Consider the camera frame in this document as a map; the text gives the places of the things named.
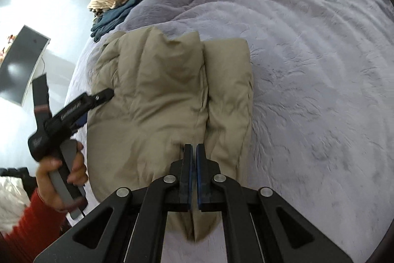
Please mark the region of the red sleeved left forearm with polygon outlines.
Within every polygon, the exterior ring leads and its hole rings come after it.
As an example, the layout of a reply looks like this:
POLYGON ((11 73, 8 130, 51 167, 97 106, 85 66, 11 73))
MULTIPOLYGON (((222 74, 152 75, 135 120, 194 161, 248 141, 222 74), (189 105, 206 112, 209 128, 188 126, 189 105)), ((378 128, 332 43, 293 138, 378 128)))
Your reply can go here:
POLYGON ((1 235, 1 262, 33 262, 59 238, 65 218, 66 213, 49 207, 35 190, 17 225, 1 235))

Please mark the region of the person's left hand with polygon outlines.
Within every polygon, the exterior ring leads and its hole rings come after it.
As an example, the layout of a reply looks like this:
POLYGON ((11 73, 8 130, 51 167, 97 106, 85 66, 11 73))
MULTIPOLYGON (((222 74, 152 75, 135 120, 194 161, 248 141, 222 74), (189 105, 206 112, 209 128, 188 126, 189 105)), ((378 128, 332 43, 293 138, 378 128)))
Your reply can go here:
MULTIPOLYGON (((78 141, 72 170, 67 177, 69 184, 79 187, 82 187, 88 181, 87 168, 84 163, 82 150, 83 144, 78 141)), ((85 198, 78 198, 73 203, 70 203, 70 205, 67 205, 63 202, 51 182, 50 173, 56 171, 61 165, 61 160, 55 156, 45 157, 39 162, 39 167, 36 171, 37 193, 45 205, 56 211, 71 212, 77 208, 83 210, 87 206, 87 200, 85 198)))

